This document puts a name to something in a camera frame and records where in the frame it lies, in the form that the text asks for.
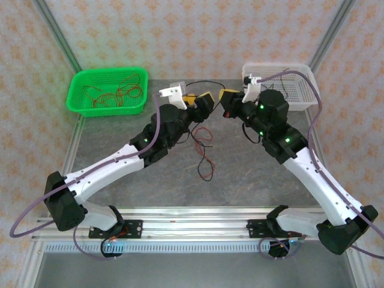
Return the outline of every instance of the red wire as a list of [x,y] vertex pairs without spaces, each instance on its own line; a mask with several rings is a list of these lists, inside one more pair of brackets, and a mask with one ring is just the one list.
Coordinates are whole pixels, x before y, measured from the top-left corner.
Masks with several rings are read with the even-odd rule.
[[[199,138],[197,138],[197,136],[196,136],[196,135],[197,135],[197,132],[200,131],[200,130],[205,130],[206,132],[208,132],[210,138],[204,138],[204,137],[199,137]],[[210,177],[210,176],[213,174],[213,172],[215,171],[216,165],[215,165],[215,163],[214,163],[211,159],[209,159],[209,158],[204,154],[201,145],[199,145],[199,143],[198,143],[197,141],[201,141],[201,140],[204,140],[204,141],[212,141],[212,139],[214,138],[214,136],[212,135],[212,133],[211,133],[206,127],[200,127],[200,128],[198,128],[198,129],[196,129],[196,131],[194,132],[194,138],[196,139],[194,145],[195,145],[195,147],[196,147],[197,153],[199,153],[201,156],[204,156],[205,160],[208,161],[208,162],[212,165],[212,171],[211,171],[209,174],[207,174],[207,175],[203,175],[203,176],[202,176],[202,178],[205,179],[205,178]]]

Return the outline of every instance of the patterned wallpaper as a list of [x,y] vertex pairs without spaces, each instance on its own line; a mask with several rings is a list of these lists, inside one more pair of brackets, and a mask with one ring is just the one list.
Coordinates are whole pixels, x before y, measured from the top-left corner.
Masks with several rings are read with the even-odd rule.
[[342,0],[47,0],[83,69],[237,79],[246,62],[309,64]]
[[10,227],[62,168],[76,117],[65,106],[73,71],[32,1],[1,0],[0,14],[0,286],[14,287],[29,238],[11,239]]
[[[347,191],[379,211],[384,230],[384,2],[359,0],[315,77],[324,103],[317,132],[329,169]],[[368,251],[384,255],[372,231]],[[384,287],[384,262],[364,256]]]

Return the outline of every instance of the purple cable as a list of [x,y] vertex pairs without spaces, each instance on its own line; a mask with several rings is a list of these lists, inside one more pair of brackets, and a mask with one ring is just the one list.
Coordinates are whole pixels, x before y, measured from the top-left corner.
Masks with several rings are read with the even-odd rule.
[[[299,76],[301,76],[307,83],[308,85],[310,86],[314,96],[316,97],[316,100],[317,100],[317,103],[319,105],[319,109],[315,115],[315,117],[313,118],[312,120],[312,123],[310,125],[310,128],[308,130],[308,148],[309,148],[309,151],[310,151],[310,156],[311,156],[311,160],[314,164],[314,166],[316,167],[316,169],[319,171],[320,175],[324,178],[324,180],[328,183],[329,186],[332,187],[332,189],[336,192],[336,194],[344,201],[345,204],[348,205],[348,207],[354,212],[356,213],[357,215],[359,215],[370,227],[373,228],[373,230],[375,230],[379,235],[380,237],[384,240],[384,233],[375,225],[373,224],[367,217],[365,217],[360,211],[358,211],[349,201],[348,199],[342,194],[342,192],[332,183],[332,181],[325,175],[325,173],[321,170],[319,164],[317,163],[316,161],[316,158],[315,158],[315,153],[314,153],[314,143],[313,143],[313,139],[312,139],[312,132],[314,131],[314,126],[320,116],[320,113],[323,109],[323,106],[322,106],[322,101],[320,99],[320,96],[319,94],[317,93],[316,91],[316,88],[313,86],[313,84],[311,83],[311,80],[308,79],[308,77],[306,75],[304,75],[303,73],[299,72],[299,71],[283,71],[283,72],[280,72],[280,73],[277,73],[275,75],[272,75],[272,76],[269,76],[269,77],[266,77],[264,79],[260,79],[258,80],[257,82],[260,83],[260,82],[265,82],[265,81],[269,81],[271,79],[274,79],[274,78],[277,78],[279,76],[282,76],[282,75],[285,75],[285,74],[297,74]],[[370,253],[368,251],[365,251],[363,249],[360,249],[354,245],[352,245],[352,247],[354,249],[357,249],[358,251],[368,255],[368,256],[371,256],[371,257],[374,257],[374,258],[377,258],[377,259],[384,259],[384,256],[380,256],[380,255],[375,255],[373,253]]]
[[[120,157],[116,157],[117,160],[123,160],[123,159],[127,159],[127,158],[131,158],[131,157],[134,157],[134,156],[137,156],[137,155],[140,155],[146,151],[148,151],[156,142],[157,140],[157,137],[158,137],[158,134],[160,132],[160,105],[158,103],[158,100],[157,100],[157,97],[159,96],[159,94],[154,94],[152,97],[153,97],[153,101],[155,103],[155,109],[156,109],[156,131],[155,131],[155,135],[152,139],[152,141],[149,143],[149,145],[140,150],[140,151],[137,151],[135,153],[132,153],[132,154],[129,154],[129,155],[122,155]],[[24,217],[32,210],[34,209],[40,202],[43,202],[45,199],[47,199],[48,197],[56,194],[57,192],[73,185],[76,183],[76,181],[80,181],[81,179],[84,179],[86,176],[88,176],[89,174],[95,172],[96,170],[108,165],[108,164],[111,164],[111,163],[114,163],[115,162],[115,159],[111,159],[111,160],[108,160],[108,161],[105,161],[103,163],[100,163],[99,165],[93,167],[92,169],[88,170],[87,172],[81,174],[79,176],[79,178],[77,179],[74,179],[56,189],[53,189],[51,192],[48,192],[47,194],[41,196],[40,198],[38,198],[37,200],[35,200],[32,204],[30,204],[21,214],[20,216],[16,219],[16,221],[13,223],[12,227],[11,227],[11,230],[10,230],[10,236],[12,238],[19,238],[19,237],[23,237],[25,235],[28,235],[28,234],[31,234],[31,233],[34,233],[35,231],[38,231],[48,225],[51,225],[52,223],[54,223],[53,220],[47,222],[47,223],[44,223],[36,228],[33,228],[31,230],[28,230],[28,231],[25,231],[25,232],[22,232],[22,233],[19,233],[19,234],[15,234],[15,230],[16,228],[18,227],[18,225],[20,224],[20,222],[24,219]]]
[[296,255],[296,253],[300,250],[300,247],[301,247],[301,242],[299,242],[299,246],[296,248],[296,250],[291,254],[291,255],[287,255],[287,256],[284,256],[284,257],[272,257],[272,256],[267,256],[267,255],[264,255],[264,252],[262,252],[262,242],[266,241],[266,240],[272,240],[272,241],[275,241],[275,242],[278,242],[277,244],[272,244],[271,246],[276,246],[276,245],[281,245],[283,246],[283,248],[289,253],[289,249],[288,247],[280,240],[276,239],[276,238],[273,238],[273,237],[264,237],[262,238],[258,245],[257,245],[257,249],[259,250],[259,253],[262,257],[264,257],[265,259],[268,259],[268,260],[284,260],[284,259],[287,259],[287,258],[291,258],[293,257],[294,255]]

